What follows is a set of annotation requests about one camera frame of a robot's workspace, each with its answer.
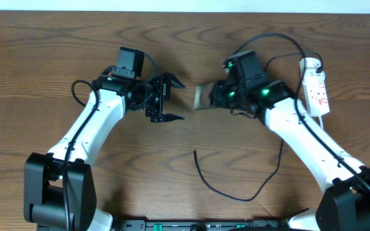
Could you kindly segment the white power strip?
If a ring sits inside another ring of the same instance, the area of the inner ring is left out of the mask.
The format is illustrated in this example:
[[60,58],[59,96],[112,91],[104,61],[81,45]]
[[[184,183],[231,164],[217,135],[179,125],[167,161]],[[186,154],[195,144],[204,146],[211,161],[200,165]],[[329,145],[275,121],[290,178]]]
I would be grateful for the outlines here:
[[316,73],[316,69],[306,69],[302,81],[306,107],[312,117],[323,116],[330,112],[326,93],[325,73]]

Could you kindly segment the white USB charger plug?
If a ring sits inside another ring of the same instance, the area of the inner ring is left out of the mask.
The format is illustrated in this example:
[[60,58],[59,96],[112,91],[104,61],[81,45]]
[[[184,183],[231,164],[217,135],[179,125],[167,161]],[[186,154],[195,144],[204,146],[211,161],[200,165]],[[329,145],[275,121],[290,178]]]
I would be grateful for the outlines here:
[[301,72],[303,72],[305,69],[318,69],[321,67],[321,61],[317,58],[312,58],[312,57],[306,57],[302,58],[299,61],[299,66]]

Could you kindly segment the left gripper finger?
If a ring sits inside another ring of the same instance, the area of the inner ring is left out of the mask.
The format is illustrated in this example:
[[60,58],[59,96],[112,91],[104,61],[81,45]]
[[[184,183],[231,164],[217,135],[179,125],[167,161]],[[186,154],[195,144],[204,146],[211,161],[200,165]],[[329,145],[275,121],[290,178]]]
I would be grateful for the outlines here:
[[175,120],[184,120],[184,117],[175,114],[162,114],[159,122],[171,122]]
[[170,82],[171,87],[178,88],[178,89],[184,89],[185,88],[184,84],[182,84],[179,81],[179,79],[176,77],[176,75],[174,75],[173,73],[168,73],[168,77],[169,77],[169,82]]

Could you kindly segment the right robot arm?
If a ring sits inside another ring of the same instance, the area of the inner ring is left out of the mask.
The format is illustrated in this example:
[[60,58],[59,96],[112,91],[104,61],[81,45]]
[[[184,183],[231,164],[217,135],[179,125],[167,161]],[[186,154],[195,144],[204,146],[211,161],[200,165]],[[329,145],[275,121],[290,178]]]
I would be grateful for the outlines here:
[[282,81],[248,89],[217,81],[201,98],[210,106],[244,110],[281,137],[318,183],[316,210],[288,219],[293,230],[370,230],[370,167],[347,153],[305,111]]

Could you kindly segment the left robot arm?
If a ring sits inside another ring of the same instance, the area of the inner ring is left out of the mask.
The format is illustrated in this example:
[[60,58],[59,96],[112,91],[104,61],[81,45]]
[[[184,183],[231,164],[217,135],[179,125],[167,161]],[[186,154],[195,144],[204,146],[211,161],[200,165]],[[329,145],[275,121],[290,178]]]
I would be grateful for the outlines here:
[[144,110],[153,123],[177,120],[163,113],[163,103],[172,88],[184,88],[172,73],[149,80],[102,74],[88,86],[89,100],[69,131],[24,165],[24,218],[37,230],[111,230],[112,215],[97,208],[91,169],[103,143],[128,111]]

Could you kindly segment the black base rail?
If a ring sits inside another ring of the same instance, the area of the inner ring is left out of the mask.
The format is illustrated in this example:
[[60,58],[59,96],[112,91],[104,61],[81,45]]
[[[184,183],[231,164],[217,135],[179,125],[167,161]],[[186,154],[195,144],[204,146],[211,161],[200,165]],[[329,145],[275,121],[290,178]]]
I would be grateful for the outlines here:
[[145,221],[119,220],[112,231],[224,231],[224,230],[288,230],[282,221],[254,219],[252,221]]

